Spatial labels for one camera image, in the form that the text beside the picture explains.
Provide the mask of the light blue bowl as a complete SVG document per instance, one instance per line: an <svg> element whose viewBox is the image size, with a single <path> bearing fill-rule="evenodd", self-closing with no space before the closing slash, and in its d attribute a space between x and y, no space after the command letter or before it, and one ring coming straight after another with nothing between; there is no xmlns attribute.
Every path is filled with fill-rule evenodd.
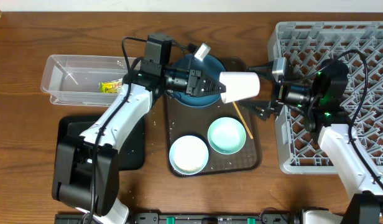
<svg viewBox="0 0 383 224"><path fill-rule="evenodd" d="M208 163L208 147L199 137L182 136L170 146L168 158L172 168L179 174L195 175Z"/></svg>

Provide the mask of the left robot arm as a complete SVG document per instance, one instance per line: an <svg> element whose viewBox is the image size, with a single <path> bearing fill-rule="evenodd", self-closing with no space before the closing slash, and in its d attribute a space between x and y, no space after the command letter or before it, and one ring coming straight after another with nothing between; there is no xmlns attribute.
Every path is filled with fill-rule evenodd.
<svg viewBox="0 0 383 224"><path fill-rule="evenodd" d="M167 90L192 97L217 95L226 86L201 70L186 77L130 68L118 97L79 136L66 135L57 144L53 199L82 212L83 223L126 223L129 209L117 198L119 152L134 126Z"/></svg>

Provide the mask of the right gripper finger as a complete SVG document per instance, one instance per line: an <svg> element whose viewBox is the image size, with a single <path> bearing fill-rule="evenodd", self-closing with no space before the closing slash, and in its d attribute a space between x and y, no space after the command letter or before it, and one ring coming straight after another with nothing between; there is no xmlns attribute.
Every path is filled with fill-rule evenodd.
<svg viewBox="0 0 383 224"><path fill-rule="evenodd" d="M263 79L266 79L268 81L272 81L274 79L273 74L272 74L273 64L274 64L274 62L271 61L271 62L265 63L263 65L247 67L247 71L256 73L259 78L263 78Z"/></svg>
<svg viewBox="0 0 383 224"><path fill-rule="evenodd" d="M268 119L272 114L270 108L271 102L269 101L241 100L238 101L238 103L263 121Z"/></svg>

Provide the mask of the white pink paper cup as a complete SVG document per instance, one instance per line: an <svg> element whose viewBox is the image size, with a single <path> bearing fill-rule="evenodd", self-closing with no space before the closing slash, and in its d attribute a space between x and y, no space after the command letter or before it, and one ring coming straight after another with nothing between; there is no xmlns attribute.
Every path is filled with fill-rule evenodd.
<svg viewBox="0 0 383 224"><path fill-rule="evenodd" d="M221 72L219 81L226 87L221 94L225 104L255 97L261 89L259 76L254 72Z"/></svg>

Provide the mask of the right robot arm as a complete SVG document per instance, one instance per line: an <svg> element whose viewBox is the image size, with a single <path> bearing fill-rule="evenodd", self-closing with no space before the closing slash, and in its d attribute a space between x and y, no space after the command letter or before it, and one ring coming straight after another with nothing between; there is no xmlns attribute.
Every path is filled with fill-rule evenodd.
<svg viewBox="0 0 383 224"><path fill-rule="evenodd" d="M273 83L270 101L242 100L240 105L260 119L279 116L284 106L303 116L304 128L330 158L347 191L350 203L344 215L324 208L304 208L286 219L287 223L378 223L383 218L383 173L358 139L354 120L341 107L348 85L348 67L336 59L326 59L313 73L313 83L292 71L285 58L247 67Z"/></svg>

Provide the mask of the yellow green snack wrapper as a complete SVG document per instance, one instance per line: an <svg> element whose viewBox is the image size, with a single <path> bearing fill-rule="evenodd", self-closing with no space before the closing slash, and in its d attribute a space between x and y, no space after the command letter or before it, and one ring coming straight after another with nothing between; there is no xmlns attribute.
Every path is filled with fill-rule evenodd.
<svg viewBox="0 0 383 224"><path fill-rule="evenodd" d="M100 93L118 93L122 87L122 78L98 84Z"/></svg>

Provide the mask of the mint green bowl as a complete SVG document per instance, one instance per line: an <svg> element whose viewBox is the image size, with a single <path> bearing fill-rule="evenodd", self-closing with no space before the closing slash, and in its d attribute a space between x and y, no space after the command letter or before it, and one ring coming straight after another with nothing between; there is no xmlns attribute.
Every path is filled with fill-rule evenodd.
<svg viewBox="0 0 383 224"><path fill-rule="evenodd" d="M237 153L244 147L247 133L238 120L222 117L211 123L207 138L210 146L216 152L230 155Z"/></svg>

